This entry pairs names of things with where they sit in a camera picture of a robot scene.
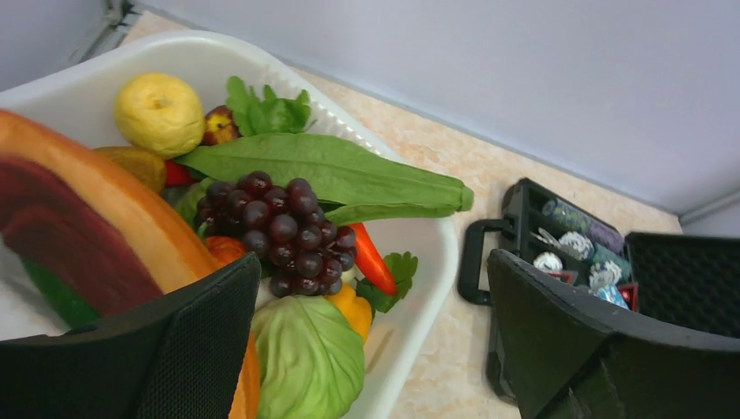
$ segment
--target cabbage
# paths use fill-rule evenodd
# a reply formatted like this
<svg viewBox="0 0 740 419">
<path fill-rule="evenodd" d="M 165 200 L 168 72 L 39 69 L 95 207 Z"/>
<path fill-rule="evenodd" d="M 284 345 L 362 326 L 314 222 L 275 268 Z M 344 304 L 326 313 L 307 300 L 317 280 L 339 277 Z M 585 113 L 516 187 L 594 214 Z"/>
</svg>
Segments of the cabbage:
<svg viewBox="0 0 740 419">
<path fill-rule="evenodd" d="M 276 299 L 255 313 L 258 419 L 336 419 L 365 380 L 362 338 L 323 297 Z"/>
</svg>

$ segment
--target leafy green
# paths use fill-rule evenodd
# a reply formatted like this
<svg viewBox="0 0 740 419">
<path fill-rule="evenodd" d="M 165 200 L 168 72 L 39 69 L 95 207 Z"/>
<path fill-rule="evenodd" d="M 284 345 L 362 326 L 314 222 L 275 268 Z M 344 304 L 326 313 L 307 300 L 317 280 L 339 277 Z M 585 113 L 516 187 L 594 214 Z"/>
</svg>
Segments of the leafy green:
<svg viewBox="0 0 740 419">
<path fill-rule="evenodd" d="M 366 299 L 375 311 L 388 313 L 395 306 L 395 303 L 406 297 L 408 290 L 414 284 L 413 278 L 416 274 L 416 268 L 419 267 L 419 258 L 407 251 L 402 255 L 391 253 L 383 260 L 394 276 L 395 283 L 398 285 L 398 292 L 395 295 L 388 295 L 376 288 L 366 278 L 357 283 L 356 291 L 357 295 Z"/>
<path fill-rule="evenodd" d="M 69 327 L 80 327 L 100 318 L 92 307 L 51 271 L 24 258 L 21 259 L 21 263 L 31 282 Z"/>
<path fill-rule="evenodd" d="M 252 170 L 285 185 L 306 179 L 337 225 L 382 218 L 443 217 L 470 210 L 473 191 L 451 176 L 390 161 L 343 138 L 322 134 L 259 134 L 198 147 L 175 159 L 207 177 L 235 182 Z"/>
<path fill-rule="evenodd" d="M 365 380 L 362 338 L 323 297 L 285 297 L 252 320 L 262 379 L 257 417 L 337 419 Z"/>
<path fill-rule="evenodd" d="M 206 188 L 213 183 L 213 179 L 203 179 L 190 186 L 188 192 L 175 204 L 175 211 L 185 220 L 191 229 L 196 230 L 195 214 L 198 212 L 198 201 L 206 196 Z"/>
<path fill-rule="evenodd" d="M 311 99 L 302 90 L 296 99 L 279 98 L 272 87 L 263 86 L 264 100 L 260 100 L 254 87 L 244 84 L 237 76 L 226 82 L 226 107 L 234 115 L 239 133 L 244 137 L 267 133 L 302 133 L 311 118 Z"/>
</svg>

